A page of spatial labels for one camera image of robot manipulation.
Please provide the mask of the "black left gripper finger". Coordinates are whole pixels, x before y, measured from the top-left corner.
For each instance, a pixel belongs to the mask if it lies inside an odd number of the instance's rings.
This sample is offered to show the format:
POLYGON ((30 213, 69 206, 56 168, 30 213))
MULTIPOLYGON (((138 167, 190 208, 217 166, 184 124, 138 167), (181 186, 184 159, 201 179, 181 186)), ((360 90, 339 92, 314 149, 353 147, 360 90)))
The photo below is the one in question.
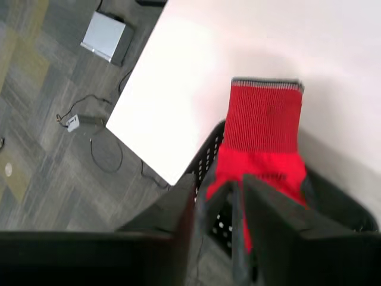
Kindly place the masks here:
POLYGON ((184 285, 195 177, 112 232, 1 233, 2 285, 184 285))
POLYGON ((245 175, 246 219, 265 285, 379 285, 374 217, 319 175, 306 182, 308 207, 245 175))

